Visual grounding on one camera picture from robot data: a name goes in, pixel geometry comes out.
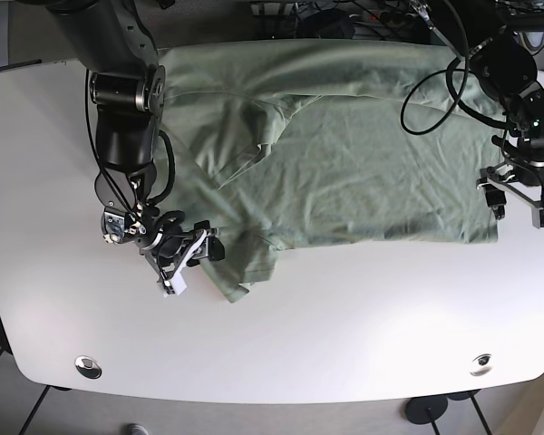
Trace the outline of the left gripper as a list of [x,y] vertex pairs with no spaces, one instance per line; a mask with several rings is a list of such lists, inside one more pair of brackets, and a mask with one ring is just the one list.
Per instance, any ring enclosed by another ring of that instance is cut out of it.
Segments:
[[500,149],[502,162],[480,170],[477,187],[483,190],[487,207],[496,220],[505,218],[506,195],[520,199],[530,209],[544,208],[544,102],[537,104],[538,114],[529,107],[515,104],[503,111],[506,127],[492,143]]

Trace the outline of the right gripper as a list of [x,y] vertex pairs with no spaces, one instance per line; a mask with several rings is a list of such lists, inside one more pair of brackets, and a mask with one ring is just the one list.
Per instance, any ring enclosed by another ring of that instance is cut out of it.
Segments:
[[218,262],[226,257],[218,231],[207,220],[185,231],[181,226],[184,218],[183,212],[171,211],[144,220],[139,215],[106,208],[102,215],[102,234],[110,244],[135,244],[158,275],[161,285],[162,279],[182,274],[186,267],[197,266],[203,259]]

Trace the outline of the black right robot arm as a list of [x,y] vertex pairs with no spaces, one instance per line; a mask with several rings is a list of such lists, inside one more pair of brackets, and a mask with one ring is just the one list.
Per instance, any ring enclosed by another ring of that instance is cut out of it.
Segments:
[[160,127],[165,69],[151,33],[132,1],[45,1],[86,68],[86,105],[97,123],[87,133],[99,173],[102,235],[114,245],[133,243],[158,276],[165,295],[187,287],[182,271],[225,249],[208,221],[185,231],[183,212],[158,205],[175,183],[175,156]]

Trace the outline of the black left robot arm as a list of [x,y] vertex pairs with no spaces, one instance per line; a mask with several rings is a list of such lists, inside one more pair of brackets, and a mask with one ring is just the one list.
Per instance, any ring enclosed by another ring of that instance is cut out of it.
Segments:
[[[504,218],[506,197],[512,195],[531,208],[534,227],[544,228],[544,87],[534,57],[515,36],[544,30],[544,12],[506,16],[485,1],[412,1],[410,6],[456,55],[442,70],[452,107],[502,132],[491,140],[502,162],[481,169],[477,180],[488,208],[496,219]],[[453,84],[460,64],[463,75],[475,76],[484,93],[500,104],[503,121],[462,101],[465,87]]]

